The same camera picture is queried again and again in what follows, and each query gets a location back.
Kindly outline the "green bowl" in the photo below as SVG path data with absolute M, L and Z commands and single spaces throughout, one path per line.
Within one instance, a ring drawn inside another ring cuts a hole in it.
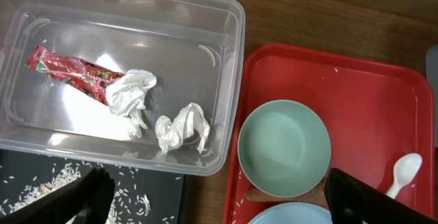
M 243 122 L 237 142 L 242 171 L 268 195 L 297 197 L 315 188 L 331 161 L 331 139 L 322 119 L 290 100 L 267 102 Z

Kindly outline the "white tissue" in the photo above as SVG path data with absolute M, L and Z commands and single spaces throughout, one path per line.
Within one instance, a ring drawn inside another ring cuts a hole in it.
M 130 138 L 141 138 L 142 129 L 148 129 L 142 111 L 147 92 L 157 84 L 154 74 L 131 69 L 105 89 L 105 98 L 111 114 L 129 119 L 127 133 Z
M 167 116 L 160 116 L 155 124 L 155 134 L 162 153 L 178 149 L 183 141 L 197 132 L 200 138 L 197 150 L 202 153 L 207 142 L 210 125 L 204 117 L 200 105 L 190 103 L 182 108 L 171 121 Z

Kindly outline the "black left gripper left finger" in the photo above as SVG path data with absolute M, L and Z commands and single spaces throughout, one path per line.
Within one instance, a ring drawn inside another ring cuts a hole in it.
M 59 188 L 3 218 L 1 224 L 104 224 L 114 199 L 115 183 L 104 168 Z

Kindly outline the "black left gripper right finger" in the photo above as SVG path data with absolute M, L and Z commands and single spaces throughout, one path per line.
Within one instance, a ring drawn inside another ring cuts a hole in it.
M 328 173 L 324 196 L 333 224 L 437 224 L 340 169 Z

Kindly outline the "red snack wrapper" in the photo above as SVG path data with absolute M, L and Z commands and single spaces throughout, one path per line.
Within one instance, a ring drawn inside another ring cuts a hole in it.
M 76 88 L 103 105 L 107 105 L 105 89 L 125 75 L 81 58 L 57 55 L 40 45 L 35 48 L 26 66 Z

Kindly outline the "light blue plate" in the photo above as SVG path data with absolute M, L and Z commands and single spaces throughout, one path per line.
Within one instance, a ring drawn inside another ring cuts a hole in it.
M 332 224 L 331 213 L 317 205 L 289 202 L 259 213 L 248 224 Z

